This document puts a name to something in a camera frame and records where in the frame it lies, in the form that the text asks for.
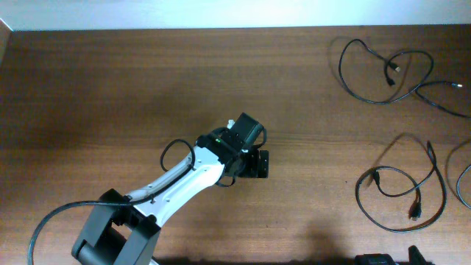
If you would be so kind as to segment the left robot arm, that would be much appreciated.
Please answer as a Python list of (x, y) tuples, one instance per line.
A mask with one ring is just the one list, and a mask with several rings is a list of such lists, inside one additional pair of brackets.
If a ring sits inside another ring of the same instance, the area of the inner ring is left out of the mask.
[(154, 182), (128, 194), (110, 189), (100, 196), (71, 254), (81, 264), (154, 264), (162, 226), (192, 197), (223, 177), (265, 178), (266, 136), (258, 121), (242, 113), (226, 127), (201, 135), (189, 154)]

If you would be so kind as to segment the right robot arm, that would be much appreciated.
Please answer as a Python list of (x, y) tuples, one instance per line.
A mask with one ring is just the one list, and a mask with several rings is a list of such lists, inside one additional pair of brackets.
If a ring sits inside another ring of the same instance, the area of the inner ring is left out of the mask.
[[(354, 258), (355, 265), (399, 265), (394, 261), (389, 254), (363, 254), (357, 255)], [(434, 265), (433, 262), (427, 261), (419, 249), (412, 245), (408, 248), (408, 262), (409, 265)]]

